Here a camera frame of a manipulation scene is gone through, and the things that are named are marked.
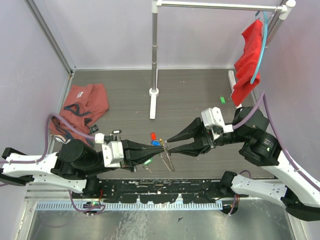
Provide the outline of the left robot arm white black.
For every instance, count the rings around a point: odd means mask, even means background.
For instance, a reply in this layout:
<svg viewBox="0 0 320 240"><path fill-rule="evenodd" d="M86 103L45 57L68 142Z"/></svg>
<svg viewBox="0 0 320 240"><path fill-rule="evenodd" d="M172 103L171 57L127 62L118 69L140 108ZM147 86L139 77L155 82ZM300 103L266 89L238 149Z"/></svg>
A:
<svg viewBox="0 0 320 240"><path fill-rule="evenodd" d="M7 147L2 154L0 181L13 186L51 185L95 198L102 189L99 174L117 169L135 172L138 165L162 152L161 146L130 140L107 141L102 143L101 151L96 151L74 139L44 157Z"/></svg>

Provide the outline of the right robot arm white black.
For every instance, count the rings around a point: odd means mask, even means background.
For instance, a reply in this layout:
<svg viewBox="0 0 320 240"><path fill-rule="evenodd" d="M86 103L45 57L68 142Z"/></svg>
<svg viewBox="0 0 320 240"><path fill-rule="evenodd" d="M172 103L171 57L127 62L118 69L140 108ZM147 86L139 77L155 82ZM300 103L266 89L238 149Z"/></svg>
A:
<svg viewBox="0 0 320 240"><path fill-rule="evenodd" d="M225 171L219 191L225 197L247 195L283 207L293 217L313 222L320 219L320 183L294 160L288 160L279 140L267 132L270 120L253 107L239 107L231 123L225 123L218 107L201 112L186 128L167 142L193 139L192 143L171 148L171 154L191 157L206 154L216 147L242 143L238 151L245 160L261 167L280 180L267 183Z"/></svg>

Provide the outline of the metal keyring with yellow grip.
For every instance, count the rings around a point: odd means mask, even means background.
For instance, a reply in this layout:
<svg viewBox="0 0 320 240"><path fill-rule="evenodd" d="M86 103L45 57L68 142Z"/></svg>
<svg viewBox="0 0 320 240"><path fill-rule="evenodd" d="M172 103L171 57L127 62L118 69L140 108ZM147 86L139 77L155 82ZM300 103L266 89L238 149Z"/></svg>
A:
<svg viewBox="0 0 320 240"><path fill-rule="evenodd" d="M159 154L163 163L165 164L166 168L170 172L175 172L175 167L174 167L173 162L171 160L171 154L169 152L169 147L167 145L165 145L165 142L161 138L159 139L159 142L163 148L163 152L161 152Z"/></svg>

